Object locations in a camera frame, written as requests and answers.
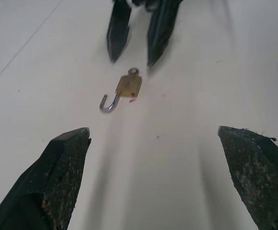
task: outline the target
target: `small brass padlock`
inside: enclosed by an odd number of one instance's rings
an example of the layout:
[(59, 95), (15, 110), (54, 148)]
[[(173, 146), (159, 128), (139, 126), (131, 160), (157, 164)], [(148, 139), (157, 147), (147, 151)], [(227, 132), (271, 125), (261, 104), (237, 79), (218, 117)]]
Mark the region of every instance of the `small brass padlock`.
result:
[(139, 94), (141, 85), (142, 85), (142, 77), (139, 76), (139, 70), (137, 68), (131, 68), (128, 71), (128, 75), (124, 75), (121, 77), (119, 84), (116, 87), (115, 90), (116, 95), (112, 104), (109, 107), (104, 108), (104, 105), (108, 97), (108, 95), (104, 95), (100, 103), (100, 110), (103, 113), (110, 113), (116, 108), (120, 100), (120, 97), (136, 98)]

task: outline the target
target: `white floor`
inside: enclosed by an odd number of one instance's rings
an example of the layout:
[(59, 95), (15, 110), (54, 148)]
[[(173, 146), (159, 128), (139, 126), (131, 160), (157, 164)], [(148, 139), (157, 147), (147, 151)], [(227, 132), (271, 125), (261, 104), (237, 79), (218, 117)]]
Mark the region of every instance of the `white floor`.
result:
[[(70, 230), (256, 230), (217, 129), (278, 139), (278, 0), (184, 0), (152, 71), (143, 9), (109, 62), (111, 6), (0, 0), (0, 202), (51, 139), (89, 127)], [(144, 78), (138, 99), (100, 113), (131, 67)]]

